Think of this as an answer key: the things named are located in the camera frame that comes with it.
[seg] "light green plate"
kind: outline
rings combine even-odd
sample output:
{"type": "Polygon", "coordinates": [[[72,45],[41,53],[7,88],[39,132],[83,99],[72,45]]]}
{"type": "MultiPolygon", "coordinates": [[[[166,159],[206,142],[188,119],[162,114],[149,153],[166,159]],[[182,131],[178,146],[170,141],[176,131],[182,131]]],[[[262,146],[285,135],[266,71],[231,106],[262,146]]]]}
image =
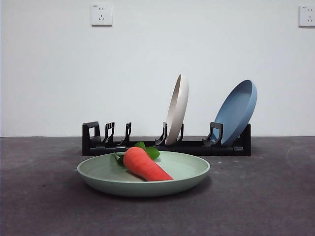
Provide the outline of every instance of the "light green plate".
{"type": "Polygon", "coordinates": [[[173,180],[143,181],[117,165],[114,154],[90,158],[78,165],[83,180],[99,191],[130,197],[154,197],[178,193],[200,183],[210,164],[196,156],[160,151],[155,160],[173,180]]]}

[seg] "orange carrot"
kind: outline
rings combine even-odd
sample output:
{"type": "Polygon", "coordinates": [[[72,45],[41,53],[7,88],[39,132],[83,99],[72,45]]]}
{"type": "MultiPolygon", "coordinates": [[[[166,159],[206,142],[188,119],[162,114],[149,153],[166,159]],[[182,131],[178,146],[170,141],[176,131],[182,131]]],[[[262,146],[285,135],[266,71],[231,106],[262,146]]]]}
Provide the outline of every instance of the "orange carrot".
{"type": "Polygon", "coordinates": [[[128,170],[147,181],[173,179],[139,147],[131,147],[126,151],[124,154],[124,165],[128,170]]]}

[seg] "carrot leaves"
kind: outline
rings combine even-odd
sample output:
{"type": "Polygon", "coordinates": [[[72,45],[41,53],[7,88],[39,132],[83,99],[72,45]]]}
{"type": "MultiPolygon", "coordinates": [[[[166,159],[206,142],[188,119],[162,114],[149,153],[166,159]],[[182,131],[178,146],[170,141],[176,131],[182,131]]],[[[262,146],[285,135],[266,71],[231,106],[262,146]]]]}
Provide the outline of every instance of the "carrot leaves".
{"type": "MultiPolygon", "coordinates": [[[[155,147],[146,147],[144,142],[137,142],[134,147],[142,148],[152,160],[159,157],[159,151],[155,147]]],[[[117,154],[114,152],[114,156],[119,166],[125,166],[123,154],[117,154]]]]}

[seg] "dish rack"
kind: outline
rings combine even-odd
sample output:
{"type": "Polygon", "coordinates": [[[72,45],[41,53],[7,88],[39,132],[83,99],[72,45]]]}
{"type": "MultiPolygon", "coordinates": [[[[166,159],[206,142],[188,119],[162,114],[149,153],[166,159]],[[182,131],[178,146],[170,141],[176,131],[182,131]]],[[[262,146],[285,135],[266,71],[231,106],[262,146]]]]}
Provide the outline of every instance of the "dish rack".
{"type": "Polygon", "coordinates": [[[105,125],[105,137],[101,140],[98,121],[83,123],[82,125],[82,156],[99,156],[113,152],[124,152],[133,147],[137,142],[143,141],[146,147],[154,146],[160,151],[181,152],[196,156],[250,156],[251,155],[251,125],[247,124],[242,134],[230,147],[223,147],[221,140],[223,136],[223,124],[211,122],[210,133],[204,137],[195,137],[195,141],[184,138],[184,124],[180,130],[177,141],[170,146],[165,145],[167,138],[167,123],[163,123],[162,135],[153,141],[130,140],[131,122],[126,124],[125,138],[114,141],[115,123],[105,125]],[[94,136],[90,136],[90,129],[94,128],[94,136]],[[219,131],[219,137],[213,141],[211,138],[213,129],[219,131]]]}

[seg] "wall socket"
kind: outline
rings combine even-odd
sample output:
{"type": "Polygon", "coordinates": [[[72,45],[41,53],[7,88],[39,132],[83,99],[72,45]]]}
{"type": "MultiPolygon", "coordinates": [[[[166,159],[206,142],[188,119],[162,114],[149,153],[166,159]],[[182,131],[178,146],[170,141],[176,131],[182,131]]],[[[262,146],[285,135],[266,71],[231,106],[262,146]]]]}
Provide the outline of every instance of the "wall socket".
{"type": "Polygon", "coordinates": [[[112,26],[113,6],[111,4],[91,5],[91,25],[92,26],[112,26]]]}
{"type": "Polygon", "coordinates": [[[300,6],[299,27],[315,27],[315,5],[300,6]]]}

